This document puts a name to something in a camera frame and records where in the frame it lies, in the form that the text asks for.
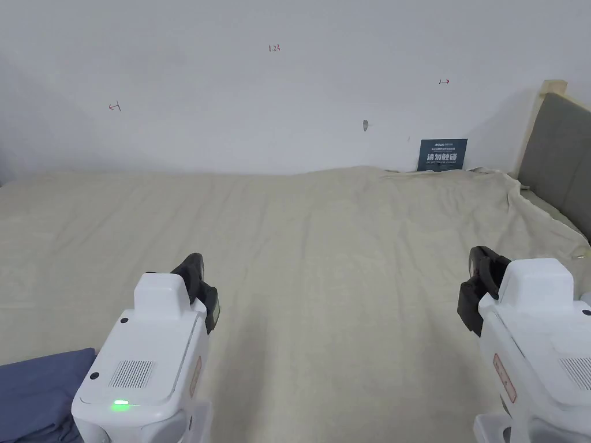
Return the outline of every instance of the gray upholstered headboard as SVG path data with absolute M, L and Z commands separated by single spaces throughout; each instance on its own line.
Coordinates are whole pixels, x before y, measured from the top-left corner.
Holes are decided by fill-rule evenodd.
M 591 239 L 591 111 L 546 94 L 518 179 Z

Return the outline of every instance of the red arrow mark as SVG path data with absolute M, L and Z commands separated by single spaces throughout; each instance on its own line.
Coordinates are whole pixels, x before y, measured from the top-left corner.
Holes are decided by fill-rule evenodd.
M 121 107 L 119 106 L 119 100 L 117 100 L 117 104 L 115 106 L 111 106 L 111 104 L 109 104 L 110 110 L 114 110 L 115 108 L 119 108 L 119 112 L 121 112 Z

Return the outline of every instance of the folded blue fabric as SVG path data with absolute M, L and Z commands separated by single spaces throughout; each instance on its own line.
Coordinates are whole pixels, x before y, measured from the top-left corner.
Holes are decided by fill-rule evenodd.
M 80 441 L 70 408 L 92 348 L 0 366 L 0 442 Z

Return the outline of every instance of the wrinkled sheet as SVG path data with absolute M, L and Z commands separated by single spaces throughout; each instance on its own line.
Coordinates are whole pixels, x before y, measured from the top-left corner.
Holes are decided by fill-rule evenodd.
M 0 442 L 81 442 L 70 409 L 92 348 L 0 366 Z
M 143 272 L 200 252 L 222 307 L 200 381 L 213 443 L 472 442 L 501 410 L 456 314 L 475 245 L 556 257 L 591 288 L 585 239 L 500 173 L 17 181 L 0 188 L 0 363 L 100 348 Z

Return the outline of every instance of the speaker grille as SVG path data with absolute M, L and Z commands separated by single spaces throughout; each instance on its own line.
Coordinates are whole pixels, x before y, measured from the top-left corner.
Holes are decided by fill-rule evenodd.
M 153 369 L 153 361 L 121 360 L 111 377 L 109 387 L 134 387 L 142 389 L 148 384 Z
M 580 390 L 591 390 L 591 358 L 559 359 Z

